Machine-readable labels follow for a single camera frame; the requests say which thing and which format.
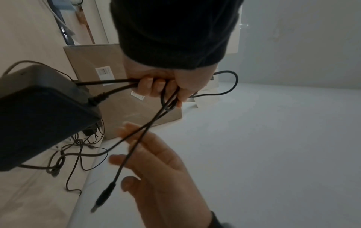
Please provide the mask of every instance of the cardboard box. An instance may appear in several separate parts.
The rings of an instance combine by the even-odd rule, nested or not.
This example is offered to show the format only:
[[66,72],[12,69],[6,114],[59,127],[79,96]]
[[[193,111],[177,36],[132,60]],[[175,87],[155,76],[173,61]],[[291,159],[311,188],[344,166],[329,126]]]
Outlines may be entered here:
[[[80,45],[64,47],[71,65],[80,81],[125,79],[122,51],[118,44]],[[90,93],[100,93],[125,86],[127,83],[112,83],[87,86]],[[116,130],[124,121],[144,125],[161,109],[160,98],[131,95],[128,89],[111,95],[99,105],[105,123],[105,139],[117,137]],[[164,124],[182,117],[181,109],[173,111],[157,120],[154,125]]]

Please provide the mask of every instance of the white table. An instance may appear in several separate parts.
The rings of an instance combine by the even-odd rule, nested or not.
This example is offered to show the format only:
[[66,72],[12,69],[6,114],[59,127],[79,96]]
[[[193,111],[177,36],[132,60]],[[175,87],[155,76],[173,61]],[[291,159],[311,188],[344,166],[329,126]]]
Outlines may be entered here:
[[[239,85],[211,107],[183,111],[182,120],[152,130],[179,153],[222,222],[360,227],[361,91]],[[116,170],[104,164],[90,173],[69,228],[143,226],[119,186],[89,212]]]

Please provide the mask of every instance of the white sticker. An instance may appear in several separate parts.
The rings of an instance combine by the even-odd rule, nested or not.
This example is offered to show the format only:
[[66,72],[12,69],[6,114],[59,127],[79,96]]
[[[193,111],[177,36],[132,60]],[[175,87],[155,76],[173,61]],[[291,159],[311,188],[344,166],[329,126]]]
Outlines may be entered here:
[[141,96],[141,95],[137,94],[137,93],[134,92],[134,91],[132,91],[132,92],[130,93],[130,95],[138,98],[138,99],[141,100],[141,101],[144,100],[144,97],[145,97],[145,96]]
[[[115,79],[112,69],[110,69],[110,66],[95,68],[95,70],[97,71],[97,74],[98,74],[100,80],[102,80],[102,81]],[[107,85],[111,85],[111,84],[114,84],[114,83],[106,83],[103,85],[107,86]]]

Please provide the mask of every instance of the small black adapter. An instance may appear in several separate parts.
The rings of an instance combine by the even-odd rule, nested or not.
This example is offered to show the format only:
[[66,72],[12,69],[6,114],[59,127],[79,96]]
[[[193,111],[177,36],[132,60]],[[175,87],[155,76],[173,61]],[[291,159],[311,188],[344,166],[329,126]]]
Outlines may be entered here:
[[0,78],[0,171],[10,170],[97,123],[89,92],[42,65]]

